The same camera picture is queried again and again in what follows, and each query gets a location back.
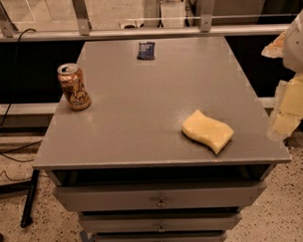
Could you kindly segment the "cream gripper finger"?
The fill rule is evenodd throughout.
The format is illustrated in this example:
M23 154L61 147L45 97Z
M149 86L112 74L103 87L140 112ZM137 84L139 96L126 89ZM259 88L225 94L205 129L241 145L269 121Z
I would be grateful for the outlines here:
M268 138L282 141L288 138L303 120L303 73L290 81L280 81L275 91L274 110L270 115Z
M282 58L284 56L284 39L286 33L281 33L262 50L262 56L268 58Z

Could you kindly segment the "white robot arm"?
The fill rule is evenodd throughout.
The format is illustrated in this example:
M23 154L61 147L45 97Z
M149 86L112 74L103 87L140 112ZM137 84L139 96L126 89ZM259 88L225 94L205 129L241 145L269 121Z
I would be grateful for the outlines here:
M280 81L274 96L267 136L272 140L288 138L303 120L303 9L281 33L262 50L263 57L281 58L283 66L294 72L288 81Z

